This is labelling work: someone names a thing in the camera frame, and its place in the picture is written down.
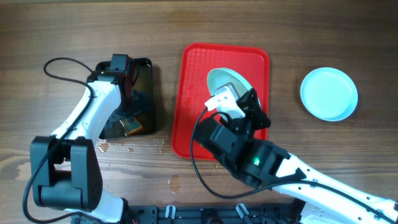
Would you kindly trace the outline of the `green and orange sponge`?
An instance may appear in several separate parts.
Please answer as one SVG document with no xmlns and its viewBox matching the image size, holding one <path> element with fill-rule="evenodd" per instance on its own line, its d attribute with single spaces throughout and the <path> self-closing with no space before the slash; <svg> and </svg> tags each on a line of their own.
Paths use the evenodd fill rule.
<svg viewBox="0 0 398 224">
<path fill-rule="evenodd" d="M 143 130 L 142 124 L 134 117 L 124 118 L 121 123 L 127 136 L 137 135 Z"/>
</svg>

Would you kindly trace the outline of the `light blue plate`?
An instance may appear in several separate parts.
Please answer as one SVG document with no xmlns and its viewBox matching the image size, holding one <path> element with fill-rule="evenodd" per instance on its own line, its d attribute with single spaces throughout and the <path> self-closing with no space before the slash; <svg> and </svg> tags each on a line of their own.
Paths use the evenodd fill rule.
<svg viewBox="0 0 398 224">
<path fill-rule="evenodd" d="M 237 103 L 243 95 L 252 89 L 251 84 L 238 72 L 230 68 L 214 68 L 207 76 L 207 86 L 211 96 L 224 92 L 226 86 Z"/>
<path fill-rule="evenodd" d="M 300 99 L 307 111 L 316 118 L 337 122 L 354 113 L 359 95 L 354 81 L 345 72 L 321 67 L 303 79 Z"/>
</svg>

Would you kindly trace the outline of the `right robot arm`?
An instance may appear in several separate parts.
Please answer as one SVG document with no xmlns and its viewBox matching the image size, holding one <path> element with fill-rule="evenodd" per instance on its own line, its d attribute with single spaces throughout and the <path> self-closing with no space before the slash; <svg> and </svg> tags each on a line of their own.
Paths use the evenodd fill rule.
<svg viewBox="0 0 398 224">
<path fill-rule="evenodd" d="M 255 131 L 271 125 L 254 89 L 237 94 L 228 87 L 205 102 L 208 118 L 199 117 L 191 142 L 198 142 L 231 175 L 253 188 L 242 197 L 275 190 L 318 208 L 340 223 L 397 223 L 397 202 L 356 190 L 311 168 L 297 156 Z"/>
</svg>

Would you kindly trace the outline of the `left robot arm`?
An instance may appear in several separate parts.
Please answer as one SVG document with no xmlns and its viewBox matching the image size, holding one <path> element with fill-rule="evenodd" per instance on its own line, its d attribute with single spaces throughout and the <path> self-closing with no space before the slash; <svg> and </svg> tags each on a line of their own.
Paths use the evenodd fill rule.
<svg viewBox="0 0 398 224">
<path fill-rule="evenodd" d="M 84 95 L 70 116 L 49 136 L 30 144 L 28 199 L 39 207 L 64 211 L 72 223 L 138 223 L 126 199 L 103 187 L 97 140 L 147 135 L 157 129 L 152 62 L 114 54 L 83 82 Z"/>
</svg>

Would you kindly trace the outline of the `black tray with water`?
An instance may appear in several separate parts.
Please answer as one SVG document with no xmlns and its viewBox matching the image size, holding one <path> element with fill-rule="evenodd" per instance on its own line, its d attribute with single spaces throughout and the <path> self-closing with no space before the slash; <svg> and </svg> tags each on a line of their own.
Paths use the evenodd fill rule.
<svg viewBox="0 0 398 224">
<path fill-rule="evenodd" d="M 148 58 L 134 59 L 134 73 L 132 74 L 131 84 L 132 87 L 129 91 L 130 97 L 133 90 L 144 91 L 147 97 L 152 102 L 152 108 L 150 111 L 143 112 L 137 116 L 133 116 L 143 126 L 143 130 L 137 135 L 133 136 L 152 134 L 157 130 L 157 118 L 155 112 L 152 62 Z M 103 128 L 102 132 L 99 135 L 100 139 L 119 139 L 126 137 L 129 136 L 126 135 L 121 120 L 113 123 L 113 127 L 111 129 Z"/>
</svg>

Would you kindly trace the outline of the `red plastic serving tray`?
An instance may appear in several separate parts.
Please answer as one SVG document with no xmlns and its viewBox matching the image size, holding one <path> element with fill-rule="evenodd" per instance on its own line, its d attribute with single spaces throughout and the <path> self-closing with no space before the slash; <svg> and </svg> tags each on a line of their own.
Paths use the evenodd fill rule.
<svg viewBox="0 0 398 224">
<path fill-rule="evenodd" d="M 210 98 L 207 75 L 214 68 L 230 68 L 257 91 L 262 110 L 268 112 L 270 58 L 256 47 L 192 43 L 183 51 L 171 147 L 190 158 L 190 138 L 197 118 Z"/>
</svg>

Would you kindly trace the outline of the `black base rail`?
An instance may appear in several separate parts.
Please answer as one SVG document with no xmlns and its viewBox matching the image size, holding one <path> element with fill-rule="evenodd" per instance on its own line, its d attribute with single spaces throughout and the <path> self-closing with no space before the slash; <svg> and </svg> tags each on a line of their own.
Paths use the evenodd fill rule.
<svg viewBox="0 0 398 224">
<path fill-rule="evenodd" d="M 157 207 L 130 206 L 134 223 L 206 224 L 206 223 L 299 223 L 301 215 L 287 203 L 246 206 L 248 214 L 240 217 L 235 206 Z"/>
</svg>

